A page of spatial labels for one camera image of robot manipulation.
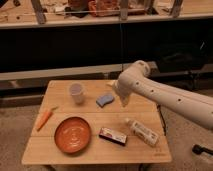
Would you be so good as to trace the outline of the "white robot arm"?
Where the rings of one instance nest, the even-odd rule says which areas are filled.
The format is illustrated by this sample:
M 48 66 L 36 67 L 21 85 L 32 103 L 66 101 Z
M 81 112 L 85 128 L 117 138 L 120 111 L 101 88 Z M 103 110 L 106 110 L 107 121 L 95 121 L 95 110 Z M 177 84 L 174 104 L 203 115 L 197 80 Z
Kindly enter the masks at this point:
M 112 87 L 123 106 L 132 93 L 144 96 L 199 126 L 213 131 L 213 97 L 186 91 L 148 78 L 151 69 L 138 60 L 124 70 Z

